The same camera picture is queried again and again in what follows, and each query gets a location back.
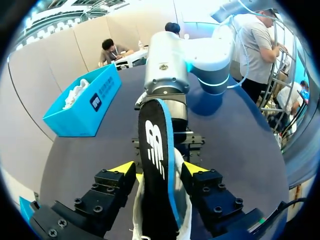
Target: water bottle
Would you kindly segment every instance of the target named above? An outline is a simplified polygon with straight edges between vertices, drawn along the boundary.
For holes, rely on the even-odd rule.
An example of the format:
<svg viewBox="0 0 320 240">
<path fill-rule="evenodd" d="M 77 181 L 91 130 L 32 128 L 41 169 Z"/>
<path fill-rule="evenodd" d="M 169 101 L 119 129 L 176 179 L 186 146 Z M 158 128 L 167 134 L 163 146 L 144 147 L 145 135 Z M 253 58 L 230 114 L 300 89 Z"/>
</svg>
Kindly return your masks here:
<svg viewBox="0 0 320 240">
<path fill-rule="evenodd" d="M 138 42 L 138 47 L 139 47 L 139 50 L 144 49 L 144 45 L 142 44 L 141 40 L 139 40 L 139 42 Z"/>
</svg>

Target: black trousers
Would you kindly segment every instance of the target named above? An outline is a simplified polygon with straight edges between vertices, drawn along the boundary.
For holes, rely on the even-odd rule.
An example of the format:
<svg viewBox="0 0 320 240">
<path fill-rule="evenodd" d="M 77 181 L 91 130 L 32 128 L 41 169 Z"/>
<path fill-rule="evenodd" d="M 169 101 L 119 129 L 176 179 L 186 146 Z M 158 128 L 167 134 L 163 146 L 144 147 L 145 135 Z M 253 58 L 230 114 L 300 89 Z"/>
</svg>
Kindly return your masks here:
<svg viewBox="0 0 320 240">
<path fill-rule="evenodd" d="M 242 89 L 249 95 L 254 103 L 257 103 L 261 91 L 265 91 L 267 89 L 267 86 L 267 84 L 258 83 L 248 78 L 242 83 Z"/>
<path fill-rule="evenodd" d="M 272 114 L 269 115 L 267 118 L 268 124 L 270 126 L 270 128 L 274 129 L 277 125 L 277 122 L 279 120 L 279 118 L 281 117 L 282 112 L 278 112 L 276 114 Z M 283 117 L 281 118 L 278 127 L 276 128 L 276 131 L 278 133 L 282 132 L 283 130 L 285 130 L 285 128 L 287 127 L 287 124 L 289 122 L 289 115 L 287 113 L 283 113 Z"/>
</svg>

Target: person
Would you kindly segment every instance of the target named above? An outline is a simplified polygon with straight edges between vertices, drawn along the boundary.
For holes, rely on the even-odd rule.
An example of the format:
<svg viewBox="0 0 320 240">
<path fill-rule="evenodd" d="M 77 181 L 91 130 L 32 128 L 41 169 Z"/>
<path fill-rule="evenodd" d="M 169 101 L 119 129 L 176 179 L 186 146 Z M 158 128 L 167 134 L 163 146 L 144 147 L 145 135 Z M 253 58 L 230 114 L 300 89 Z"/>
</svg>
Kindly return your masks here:
<svg viewBox="0 0 320 240">
<path fill-rule="evenodd" d="M 241 46 L 239 49 L 240 73 L 242 79 L 247 73 L 246 80 L 242 83 L 243 90 L 257 103 L 263 90 L 266 90 L 272 63 L 277 60 L 280 49 L 287 51 L 282 44 L 275 45 L 268 32 L 277 18 L 272 9 L 259 11 L 260 15 L 253 15 L 250 21 L 244 23 L 239 31 L 239 37 L 247 52 Z"/>
<path fill-rule="evenodd" d="M 290 87 L 285 86 L 279 93 L 278 96 L 276 97 L 277 102 L 278 102 L 278 108 L 281 110 L 284 110 L 284 114 L 278 124 L 277 131 L 282 132 L 285 127 L 287 126 L 287 123 L 289 121 L 289 116 L 290 115 L 296 115 L 298 108 L 302 106 L 303 104 L 303 98 L 300 96 L 300 92 L 302 90 L 308 92 L 309 91 L 309 85 L 306 81 L 301 81 L 300 84 L 297 82 L 293 83 L 292 86 L 292 92 L 289 97 L 290 93 Z M 268 124 L 271 128 L 275 128 L 277 125 L 278 120 L 280 119 L 282 112 L 278 112 L 276 114 L 272 114 L 268 116 Z"/>
<path fill-rule="evenodd" d="M 180 26 L 177 23 L 168 22 L 165 25 L 164 30 L 166 30 L 167 32 L 172 32 L 172 33 L 177 34 L 178 36 L 180 36 Z"/>
<path fill-rule="evenodd" d="M 115 44 L 111 38 L 104 40 L 102 43 L 100 60 L 98 63 L 99 67 L 103 67 L 104 62 L 107 62 L 107 64 L 110 64 L 112 61 L 117 61 L 121 59 L 123 57 L 121 55 L 122 52 L 125 52 L 124 56 L 128 56 L 134 53 L 133 50 L 130 50 L 125 46 L 122 46 L 120 44 Z"/>
</svg>

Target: new balance logo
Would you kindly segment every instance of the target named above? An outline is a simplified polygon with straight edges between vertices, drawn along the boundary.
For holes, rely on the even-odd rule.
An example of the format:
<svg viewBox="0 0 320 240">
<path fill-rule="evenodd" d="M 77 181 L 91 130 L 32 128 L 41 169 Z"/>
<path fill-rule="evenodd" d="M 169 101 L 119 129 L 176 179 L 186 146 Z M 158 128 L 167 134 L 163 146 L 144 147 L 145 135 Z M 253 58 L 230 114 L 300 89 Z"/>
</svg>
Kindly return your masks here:
<svg viewBox="0 0 320 240">
<path fill-rule="evenodd" d="M 165 169 L 161 162 L 164 159 L 164 152 L 162 149 L 161 132 L 158 125 L 153 125 L 151 121 L 147 120 L 145 122 L 145 134 L 146 141 L 151 146 L 151 148 L 147 150 L 148 158 L 152 161 L 153 165 L 156 166 L 163 180 L 165 180 Z"/>
<path fill-rule="evenodd" d="M 100 100 L 100 98 L 98 97 L 98 94 L 94 94 L 93 95 L 93 97 L 90 99 L 90 103 L 91 103 L 91 105 L 92 105 L 92 107 L 93 107 L 93 109 L 96 111 L 96 112 L 98 112 L 98 110 L 99 110 L 99 108 L 100 108 L 100 106 L 101 106 L 101 100 Z"/>
</svg>

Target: shoe insole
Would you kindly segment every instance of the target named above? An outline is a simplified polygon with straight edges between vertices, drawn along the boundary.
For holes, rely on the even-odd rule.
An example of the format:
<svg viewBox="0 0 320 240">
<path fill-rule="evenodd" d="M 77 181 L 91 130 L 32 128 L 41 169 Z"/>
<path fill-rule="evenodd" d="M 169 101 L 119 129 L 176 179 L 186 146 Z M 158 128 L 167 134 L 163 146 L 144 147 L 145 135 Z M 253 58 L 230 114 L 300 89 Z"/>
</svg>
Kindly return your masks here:
<svg viewBox="0 0 320 240">
<path fill-rule="evenodd" d="M 143 224 L 156 227 L 158 234 L 159 229 L 163 231 L 167 227 L 177 232 L 181 222 L 174 198 L 174 133 L 171 115 L 163 100 L 152 99 L 143 104 L 138 118 L 138 135 L 145 181 Z"/>
</svg>

